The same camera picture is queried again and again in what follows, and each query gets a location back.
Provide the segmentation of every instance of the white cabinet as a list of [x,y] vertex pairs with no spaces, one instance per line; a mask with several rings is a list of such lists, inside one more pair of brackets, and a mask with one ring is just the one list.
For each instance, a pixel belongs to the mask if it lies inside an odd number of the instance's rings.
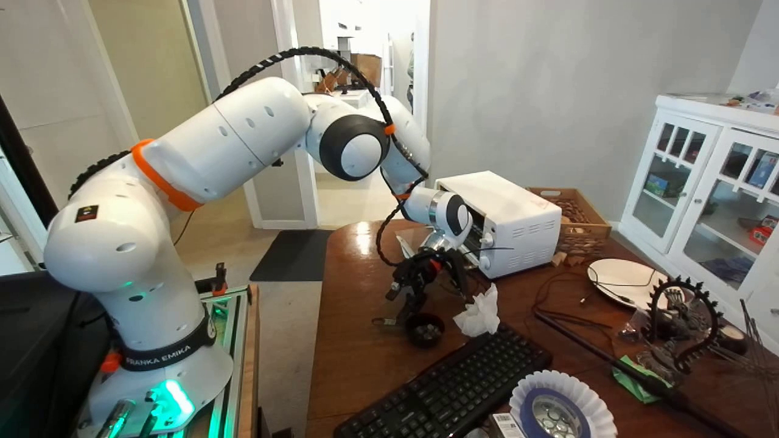
[[779,117],[656,98],[619,230],[779,352]]

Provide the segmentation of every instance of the wooden table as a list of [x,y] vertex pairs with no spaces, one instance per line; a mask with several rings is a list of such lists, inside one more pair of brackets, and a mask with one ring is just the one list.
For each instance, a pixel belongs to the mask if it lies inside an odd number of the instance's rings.
[[[445,279],[428,286],[428,311],[447,321],[443,342],[434,351],[408,345],[402,332],[376,328],[375,315],[395,315],[400,302],[387,302],[391,267],[387,267],[373,246],[375,224],[346,225],[331,234],[326,247],[326,270],[320,284],[317,358],[308,398],[308,438],[331,436],[331,430],[364,409],[369,402],[410,379],[418,370],[438,359],[443,352],[462,345],[462,335],[449,315],[462,311],[457,295]],[[400,259],[395,234],[418,241],[424,234],[408,220],[391,220],[384,234],[387,256]],[[598,256],[634,256],[611,241]],[[666,404],[641,404],[611,376],[611,364],[559,335],[559,330],[533,315],[533,309],[549,309],[600,324],[586,328],[566,324],[586,342],[611,358],[634,351],[619,330],[632,315],[586,284],[585,266],[546,266],[497,279],[498,315],[529,337],[553,351],[553,368],[569,371],[600,394],[614,414],[621,436],[716,436],[699,418],[682,414]],[[469,286],[485,290],[488,281],[471,273]],[[779,359],[762,348],[750,348],[739,363],[718,359],[703,352],[682,382],[682,391],[695,412],[727,422],[744,436],[779,436]]]

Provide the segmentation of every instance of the glass cabinet door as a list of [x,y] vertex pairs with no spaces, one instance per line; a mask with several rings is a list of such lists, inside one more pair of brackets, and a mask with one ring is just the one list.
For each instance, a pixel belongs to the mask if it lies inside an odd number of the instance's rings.
[[710,190],[694,200],[703,210],[682,251],[732,290],[744,281],[779,220],[776,146],[760,137],[727,137]]
[[651,130],[655,149],[630,213],[651,234],[648,241],[655,251],[665,252],[689,201],[686,194],[695,184],[695,171],[705,165],[716,127],[661,120]]

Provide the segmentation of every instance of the white box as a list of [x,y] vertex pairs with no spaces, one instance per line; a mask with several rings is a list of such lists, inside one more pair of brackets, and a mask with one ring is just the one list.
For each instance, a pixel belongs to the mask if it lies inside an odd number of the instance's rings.
[[441,177],[435,184],[464,200],[471,228],[462,252],[488,279],[553,259],[563,217],[558,205],[488,171]]

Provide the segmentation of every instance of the floor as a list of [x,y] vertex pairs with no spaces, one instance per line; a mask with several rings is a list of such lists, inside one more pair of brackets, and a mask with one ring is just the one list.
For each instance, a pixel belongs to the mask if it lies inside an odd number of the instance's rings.
[[[380,177],[340,183],[317,175],[318,228],[376,220],[391,211],[391,194]],[[246,284],[277,230],[253,228],[244,190],[174,220],[177,251],[194,276],[211,276],[227,266],[230,286]],[[261,284],[258,402],[267,430],[303,436],[320,281]]]

